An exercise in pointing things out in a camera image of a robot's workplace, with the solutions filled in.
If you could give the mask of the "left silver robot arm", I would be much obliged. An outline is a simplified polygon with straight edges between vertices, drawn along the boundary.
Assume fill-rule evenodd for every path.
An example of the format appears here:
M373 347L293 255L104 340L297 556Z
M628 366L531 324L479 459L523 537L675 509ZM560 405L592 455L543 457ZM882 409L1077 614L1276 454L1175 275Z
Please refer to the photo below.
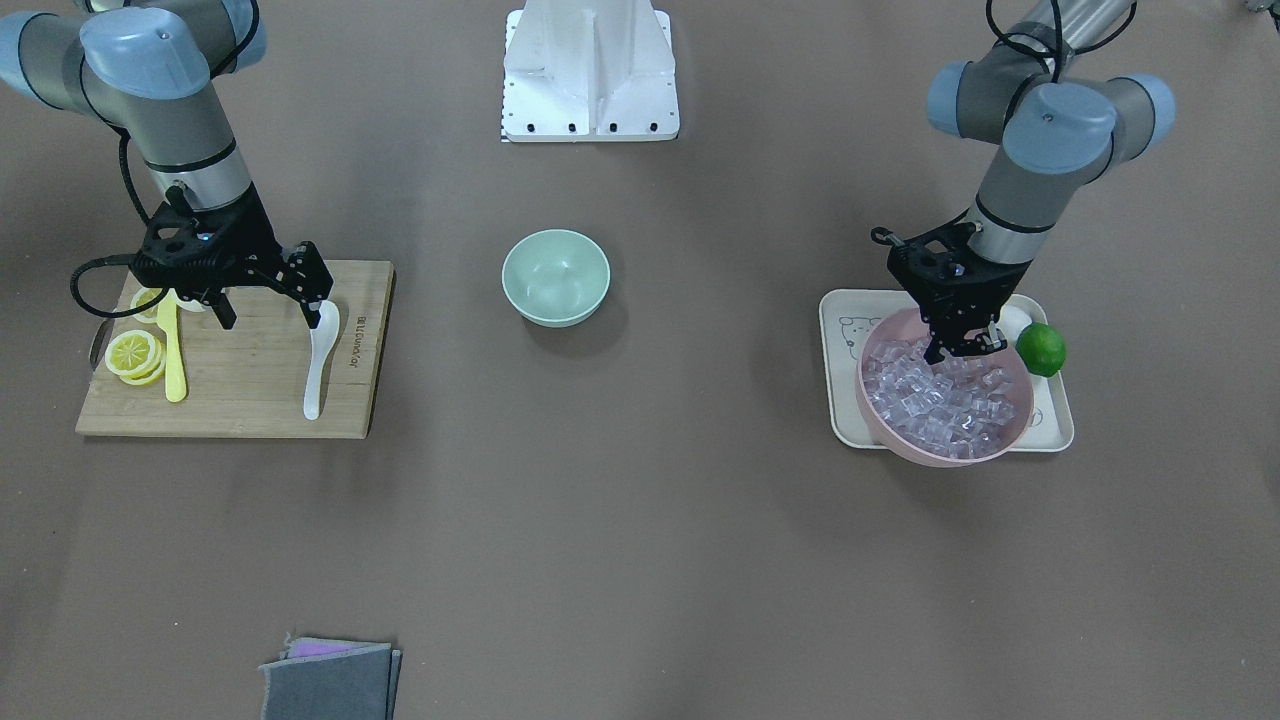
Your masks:
M910 240L874 231L928 327L928 363L1002 351L1004 305L1075 192L1172 128L1176 101L1157 77L1068 77L1074 60L1114 41L1135 13L1134 1L1041 1L1009 28L991 20L988 53L933 78L929 123L992 143L996 154L970 206L951 222Z

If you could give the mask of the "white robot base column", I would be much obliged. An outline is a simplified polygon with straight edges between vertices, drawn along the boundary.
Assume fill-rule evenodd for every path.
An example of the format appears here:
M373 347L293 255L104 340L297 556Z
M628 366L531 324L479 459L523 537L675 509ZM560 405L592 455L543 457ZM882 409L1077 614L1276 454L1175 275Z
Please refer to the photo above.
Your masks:
M672 23L652 3L527 1L504 32L503 141L678 137Z

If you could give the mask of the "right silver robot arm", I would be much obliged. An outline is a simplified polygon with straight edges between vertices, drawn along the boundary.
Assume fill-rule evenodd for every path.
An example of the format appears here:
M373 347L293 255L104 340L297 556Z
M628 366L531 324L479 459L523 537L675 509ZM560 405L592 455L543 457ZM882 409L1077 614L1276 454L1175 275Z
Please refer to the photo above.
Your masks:
M146 288L236 324L233 287L266 287L317 328L333 278L314 243L276 242L214 79L259 61L266 36L253 1L86 1L79 18L3 18L3 81L49 106L101 120L134 145L163 201L142 211L127 266Z

